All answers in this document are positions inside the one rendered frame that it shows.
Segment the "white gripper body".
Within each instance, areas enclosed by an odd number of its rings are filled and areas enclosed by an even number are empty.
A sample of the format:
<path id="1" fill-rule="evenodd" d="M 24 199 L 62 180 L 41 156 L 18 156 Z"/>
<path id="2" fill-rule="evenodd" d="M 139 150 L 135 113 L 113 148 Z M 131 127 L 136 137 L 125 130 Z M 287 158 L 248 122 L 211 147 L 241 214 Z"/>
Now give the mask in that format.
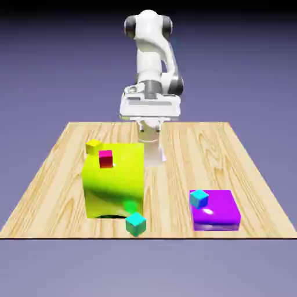
<path id="1" fill-rule="evenodd" d="M 180 116 L 181 98 L 175 95 L 157 94 L 156 99 L 145 99 L 143 93 L 123 93 L 119 116 L 124 120 L 159 118 L 176 120 Z"/>

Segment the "small red cube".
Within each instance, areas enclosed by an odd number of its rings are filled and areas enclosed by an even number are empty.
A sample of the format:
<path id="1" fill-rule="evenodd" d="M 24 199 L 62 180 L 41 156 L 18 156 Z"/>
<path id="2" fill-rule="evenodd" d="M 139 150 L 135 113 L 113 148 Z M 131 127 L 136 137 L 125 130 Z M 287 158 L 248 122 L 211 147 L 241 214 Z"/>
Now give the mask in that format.
<path id="1" fill-rule="evenodd" d="M 112 168 L 113 166 L 114 166 L 113 151 L 112 150 L 100 150 L 99 151 L 99 167 L 101 169 L 104 169 L 104 168 Z"/>

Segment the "small yellow cube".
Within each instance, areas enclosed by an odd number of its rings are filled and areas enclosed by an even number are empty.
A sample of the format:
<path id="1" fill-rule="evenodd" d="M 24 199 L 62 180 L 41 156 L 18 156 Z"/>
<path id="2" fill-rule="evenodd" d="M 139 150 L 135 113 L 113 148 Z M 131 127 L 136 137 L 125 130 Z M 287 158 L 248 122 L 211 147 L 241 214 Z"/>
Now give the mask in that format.
<path id="1" fill-rule="evenodd" d="M 102 146 L 102 142 L 96 139 L 92 139 L 85 144 L 86 153 L 88 155 L 98 155 Z"/>

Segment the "small cyan blue cube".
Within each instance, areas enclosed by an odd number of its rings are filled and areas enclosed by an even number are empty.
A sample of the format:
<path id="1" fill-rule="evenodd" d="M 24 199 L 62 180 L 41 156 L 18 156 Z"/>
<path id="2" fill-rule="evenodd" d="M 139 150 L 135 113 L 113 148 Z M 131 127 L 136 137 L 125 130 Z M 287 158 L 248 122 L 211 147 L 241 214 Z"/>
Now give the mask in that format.
<path id="1" fill-rule="evenodd" d="M 190 204 L 197 209 L 203 208 L 208 204 L 209 195 L 203 190 L 192 190 L 190 192 Z"/>

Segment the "small teal cube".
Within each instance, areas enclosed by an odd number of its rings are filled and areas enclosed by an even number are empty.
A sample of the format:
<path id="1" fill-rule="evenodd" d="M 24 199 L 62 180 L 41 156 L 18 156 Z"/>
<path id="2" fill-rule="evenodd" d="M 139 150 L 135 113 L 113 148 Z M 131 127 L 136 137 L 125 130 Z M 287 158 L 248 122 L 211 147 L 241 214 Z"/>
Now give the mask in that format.
<path id="1" fill-rule="evenodd" d="M 125 227 L 127 232 L 137 237 L 146 231 L 146 218 L 135 212 L 125 219 Z"/>

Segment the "large yellow box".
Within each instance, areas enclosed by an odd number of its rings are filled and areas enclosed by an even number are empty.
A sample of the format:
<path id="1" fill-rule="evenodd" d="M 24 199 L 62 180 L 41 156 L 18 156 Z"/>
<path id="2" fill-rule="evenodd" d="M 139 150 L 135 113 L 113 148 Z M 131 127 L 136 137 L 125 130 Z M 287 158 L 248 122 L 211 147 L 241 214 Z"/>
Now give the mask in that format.
<path id="1" fill-rule="evenodd" d="M 103 143 L 113 151 L 112 168 L 99 167 L 99 154 L 88 155 L 82 169 L 87 218 L 127 217 L 144 210 L 144 145 Z"/>

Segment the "large purple box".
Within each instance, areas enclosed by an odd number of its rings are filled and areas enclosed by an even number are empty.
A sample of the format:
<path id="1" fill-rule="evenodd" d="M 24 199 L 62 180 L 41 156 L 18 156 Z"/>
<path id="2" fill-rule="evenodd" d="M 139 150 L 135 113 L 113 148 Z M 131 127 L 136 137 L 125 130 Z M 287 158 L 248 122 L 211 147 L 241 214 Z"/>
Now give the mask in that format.
<path id="1" fill-rule="evenodd" d="M 190 204 L 193 229 L 195 231 L 237 231 L 241 214 L 231 191 L 203 191 L 209 195 L 208 204 L 200 209 Z"/>

